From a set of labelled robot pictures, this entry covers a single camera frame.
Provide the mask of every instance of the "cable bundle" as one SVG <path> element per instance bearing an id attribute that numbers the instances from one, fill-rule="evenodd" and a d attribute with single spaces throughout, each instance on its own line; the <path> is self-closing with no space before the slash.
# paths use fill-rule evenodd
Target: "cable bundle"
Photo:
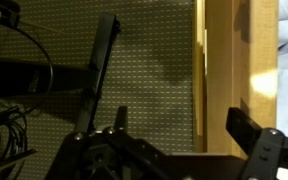
<path id="1" fill-rule="evenodd" d="M 23 121 L 23 126 L 17 122 L 20 119 Z M 0 133 L 0 150 L 2 149 L 2 153 L 0 153 L 0 164 L 10 157 L 27 151 L 28 148 L 26 136 L 27 122 L 25 115 L 20 112 L 19 107 L 15 106 L 0 113 L 0 127 L 2 126 L 5 126 L 8 129 L 8 139 L 5 148 L 2 149 L 2 138 Z M 17 179 L 23 168 L 23 165 L 24 160 L 19 164 L 13 179 Z M 15 166 L 16 165 L 14 164 L 2 169 L 0 171 L 0 179 L 8 178 L 14 170 Z"/>

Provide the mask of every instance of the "wooden panel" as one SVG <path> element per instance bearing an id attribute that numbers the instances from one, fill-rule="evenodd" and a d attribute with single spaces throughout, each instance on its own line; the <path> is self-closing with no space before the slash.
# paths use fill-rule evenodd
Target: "wooden panel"
<path id="1" fill-rule="evenodd" d="M 271 0 L 206 0 L 208 152 L 241 155 L 225 130 L 231 106 L 275 126 L 277 9 Z"/>
<path id="2" fill-rule="evenodd" d="M 205 125 L 205 82 L 204 82 L 204 0 L 194 1 L 193 18 L 193 99 L 194 99 L 194 142 L 196 152 L 206 151 Z"/>

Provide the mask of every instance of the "perforated panel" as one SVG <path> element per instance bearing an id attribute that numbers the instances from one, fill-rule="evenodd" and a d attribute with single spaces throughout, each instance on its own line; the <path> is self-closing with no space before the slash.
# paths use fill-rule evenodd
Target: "perforated panel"
<path id="1" fill-rule="evenodd" d="M 113 46 L 96 125 L 114 121 L 118 106 L 129 107 L 129 133 L 164 152 L 192 151 L 192 0 L 18 0 L 22 17 L 63 30 L 54 34 L 21 25 L 56 64 L 86 67 L 100 12 L 117 14 L 122 33 Z M 44 61 L 24 37 L 0 27 L 0 56 Z M 30 106 L 40 95 L 0 100 Z M 28 116 L 30 158 L 21 179 L 43 179 L 78 114 L 79 91 L 52 93 L 40 112 Z"/>

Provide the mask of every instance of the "black metal stand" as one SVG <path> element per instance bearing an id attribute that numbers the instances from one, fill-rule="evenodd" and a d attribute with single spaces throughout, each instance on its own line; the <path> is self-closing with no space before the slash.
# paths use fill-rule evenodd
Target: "black metal stand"
<path id="1" fill-rule="evenodd" d="M 76 130 L 93 129 L 97 102 L 113 41 L 119 32 L 116 16 L 101 13 L 88 69 L 55 65 L 51 91 L 84 89 Z M 0 58 L 0 97 L 43 93 L 50 81 L 48 64 Z"/>

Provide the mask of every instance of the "wooden frame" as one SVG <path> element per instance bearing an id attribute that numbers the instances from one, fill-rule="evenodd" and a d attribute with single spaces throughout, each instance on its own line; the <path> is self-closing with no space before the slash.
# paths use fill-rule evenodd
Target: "wooden frame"
<path id="1" fill-rule="evenodd" d="M 200 4 L 196 0 L 195 9 Z M 261 126 L 276 123 L 278 2 L 205 0 L 205 14 L 206 41 L 200 37 L 204 20 L 198 11 L 194 13 L 195 134 L 196 141 L 202 139 L 197 146 L 204 145 L 197 150 L 242 156 L 225 130 L 229 107 L 240 107 Z M 206 47 L 206 86 L 201 82 L 200 42 Z"/>

